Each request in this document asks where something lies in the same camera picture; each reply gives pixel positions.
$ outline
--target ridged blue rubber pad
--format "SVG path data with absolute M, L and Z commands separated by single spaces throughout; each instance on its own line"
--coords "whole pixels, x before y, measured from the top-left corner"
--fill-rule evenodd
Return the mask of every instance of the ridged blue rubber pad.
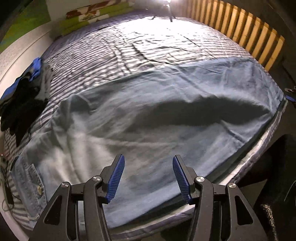
M 189 183 L 187 182 L 187 179 L 185 178 L 185 175 L 180 167 L 180 164 L 177 160 L 177 158 L 174 156 L 173 158 L 173 170 L 182 194 L 183 199 L 187 202 L 191 202 L 190 197 L 190 189 L 189 189 Z
M 106 199 L 108 203 L 115 197 L 115 194 L 119 185 L 119 181 L 121 179 L 121 176 L 124 170 L 124 165 L 125 165 L 124 156 L 121 155 L 114 169 L 114 172 L 112 173 L 111 178 L 108 182 L 107 195 L 106 195 Z

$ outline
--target blue cloth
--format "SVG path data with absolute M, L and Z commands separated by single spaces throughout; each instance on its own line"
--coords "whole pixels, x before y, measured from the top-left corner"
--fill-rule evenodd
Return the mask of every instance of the blue cloth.
M 12 97 L 12 95 L 14 94 L 14 92 L 19 84 L 19 81 L 27 73 L 30 73 L 29 82 L 31 82 L 34 78 L 36 78 L 40 74 L 40 69 L 41 69 L 41 58 L 36 58 L 33 60 L 33 62 L 30 64 L 30 66 L 22 73 L 22 75 L 20 77 L 18 77 L 15 80 L 15 82 L 5 90 L 2 97 L 0 98 L 0 104 L 2 104 L 3 101 L 6 101 Z
M 180 196 L 172 168 L 176 154 L 215 181 L 239 162 L 283 99 L 253 58 L 171 66 L 73 94 L 12 169 L 30 225 L 61 182 L 86 182 L 116 154 L 125 156 L 126 166 L 115 198 L 104 206 L 109 228 Z

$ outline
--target wooden slat headboard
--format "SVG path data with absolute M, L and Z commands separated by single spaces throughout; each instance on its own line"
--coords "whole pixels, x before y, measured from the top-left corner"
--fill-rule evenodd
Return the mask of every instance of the wooden slat headboard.
M 278 57 L 284 37 L 268 23 L 220 0 L 172 1 L 177 16 L 187 17 L 217 29 L 248 51 L 269 71 Z

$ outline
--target jeans button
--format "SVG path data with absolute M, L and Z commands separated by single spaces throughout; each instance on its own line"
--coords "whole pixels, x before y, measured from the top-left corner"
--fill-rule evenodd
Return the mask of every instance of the jeans button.
M 37 192 L 40 196 L 42 196 L 42 187 L 41 186 L 37 186 Z

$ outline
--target mattress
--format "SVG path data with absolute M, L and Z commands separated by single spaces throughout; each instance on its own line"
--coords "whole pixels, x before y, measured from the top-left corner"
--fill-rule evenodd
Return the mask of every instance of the mattress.
M 51 97 L 19 147 L 15 146 L 14 136 L 5 134 L 4 155 L 9 164 L 48 122 L 59 103 L 71 94 L 146 70 L 217 58 L 250 57 L 250 54 L 202 23 L 186 18 L 172 23 L 168 18 L 152 20 L 151 14 L 141 11 L 106 19 L 57 39 L 42 57 L 56 72 Z M 285 104 L 282 103 L 261 138 L 240 157 L 240 163 L 221 176 L 220 183 L 239 180 L 259 158 L 277 127 Z M 15 196 L 12 215 L 24 228 L 31 229 L 16 187 L 10 176 L 8 179 Z M 166 203 L 161 207 L 165 210 L 161 215 L 148 213 L 145 218 L 139 217 L 137 224 L 131 222 L 111 230 L 112 239 L 142 238 L 191 217 L 192 207 L 188 205 L 165 209 L 168 206 Z

